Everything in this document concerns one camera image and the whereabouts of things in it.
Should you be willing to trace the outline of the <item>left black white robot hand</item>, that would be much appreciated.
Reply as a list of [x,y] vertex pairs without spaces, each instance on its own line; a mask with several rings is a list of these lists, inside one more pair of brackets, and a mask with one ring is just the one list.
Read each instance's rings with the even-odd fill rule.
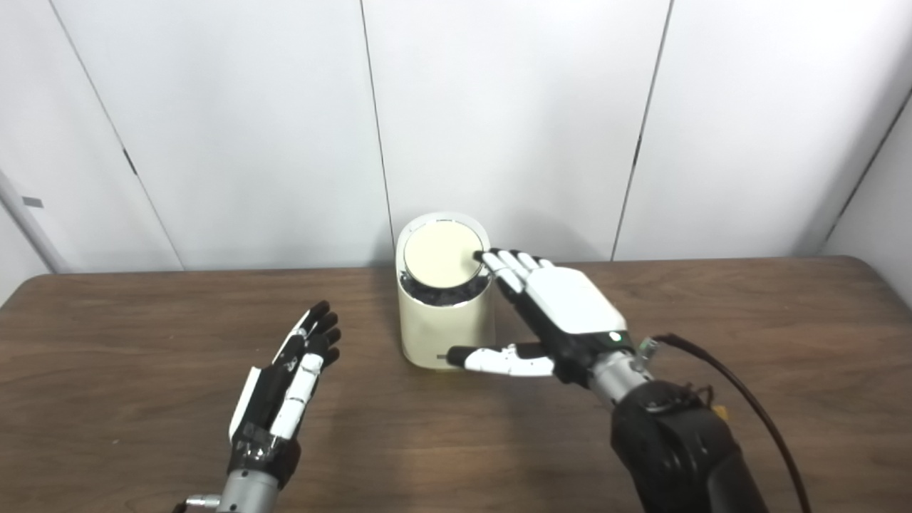
[[260,472],[279,489],[287,485],[299,466],[306,407],[340,356],[340,337],[338,315],[322,300],[288,331],[270,364],[250,369],[229,426],[228,473]]

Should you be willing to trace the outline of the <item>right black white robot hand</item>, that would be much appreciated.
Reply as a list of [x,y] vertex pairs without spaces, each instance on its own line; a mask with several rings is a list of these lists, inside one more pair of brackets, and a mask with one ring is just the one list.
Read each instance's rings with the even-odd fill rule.
[[518,250],[491,248],[472,257],[538,341],[453,346],[445,354],[450,366],[512,377],[553,375],[588,388],[602,358],[632,354],[625,318],[582,271]]

